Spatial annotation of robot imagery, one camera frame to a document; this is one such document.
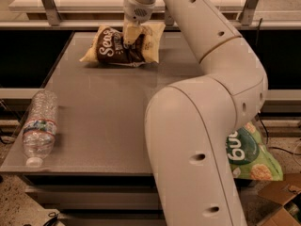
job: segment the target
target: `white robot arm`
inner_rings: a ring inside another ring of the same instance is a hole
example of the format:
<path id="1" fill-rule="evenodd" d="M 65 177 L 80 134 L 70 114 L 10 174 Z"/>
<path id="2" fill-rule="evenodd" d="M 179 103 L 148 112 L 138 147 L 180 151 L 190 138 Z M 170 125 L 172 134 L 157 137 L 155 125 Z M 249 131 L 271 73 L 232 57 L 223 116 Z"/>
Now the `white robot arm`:
<path id="1" fill-rule="evenodd" d="M 131 1 L 125 0 L 128 43 L 155 0 Z M 266 73 L 209 0 L 164 1 L 206 74 L 160 90 L 146 111 L 146 142 L 166 223 L 246 226 L 225 142 L 261 109 Z"/>

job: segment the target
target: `bottle cap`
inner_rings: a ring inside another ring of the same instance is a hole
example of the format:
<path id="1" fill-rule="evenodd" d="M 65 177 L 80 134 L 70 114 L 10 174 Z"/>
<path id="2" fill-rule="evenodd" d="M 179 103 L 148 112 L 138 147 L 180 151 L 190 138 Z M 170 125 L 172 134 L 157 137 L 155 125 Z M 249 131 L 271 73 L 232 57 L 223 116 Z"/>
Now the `bottle cap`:
<path id="1" fill-rule="evenodd" d="M 38 168 L 43 164 L 43 159 L 39 157 L 30 157 L 26 161 L 28 167 Z"/>

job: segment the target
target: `green bag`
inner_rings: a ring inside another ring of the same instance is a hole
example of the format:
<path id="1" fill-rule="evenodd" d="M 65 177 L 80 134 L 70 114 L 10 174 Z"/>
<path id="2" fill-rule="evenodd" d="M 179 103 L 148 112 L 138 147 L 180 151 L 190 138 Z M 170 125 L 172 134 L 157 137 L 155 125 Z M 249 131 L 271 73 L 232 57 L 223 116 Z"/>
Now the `green bag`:
<path id="1" fill-rule="evenodd" d="M 234 178 L 283 180 L 281 166 L 267 151 L 261 133 L 252 122 L 228 136 L 226 151 Z"/>

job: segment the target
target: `cardboard box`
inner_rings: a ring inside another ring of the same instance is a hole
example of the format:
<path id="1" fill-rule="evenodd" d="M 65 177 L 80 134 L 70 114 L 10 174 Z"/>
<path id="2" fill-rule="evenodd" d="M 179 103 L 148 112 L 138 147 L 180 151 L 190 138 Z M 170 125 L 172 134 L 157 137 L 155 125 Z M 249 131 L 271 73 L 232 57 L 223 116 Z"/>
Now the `cardboard box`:
<path id="1" fill-rule="evenodd" d="M 285 174 L 283 181 L 271 182 L 258 195 L 279 204 L 272 215 L 264 219 L 258 226 L 299 226 L 301 225 L 284 206 L 301 193 L 301 174 Z"/>

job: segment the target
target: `water bottle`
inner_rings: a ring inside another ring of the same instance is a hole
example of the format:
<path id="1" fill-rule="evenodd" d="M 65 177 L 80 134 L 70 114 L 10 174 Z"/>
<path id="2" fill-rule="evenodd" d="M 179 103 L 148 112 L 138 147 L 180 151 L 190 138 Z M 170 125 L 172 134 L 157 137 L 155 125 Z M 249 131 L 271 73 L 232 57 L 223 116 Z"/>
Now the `water bottle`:
<path id="1" fill-rule="evenodd" d="M 57 97 L 50 90 L 40 90 L 32 98 L 24 124 L 23 145 L 29 167 L 40 167 L 55 144 Z"/>

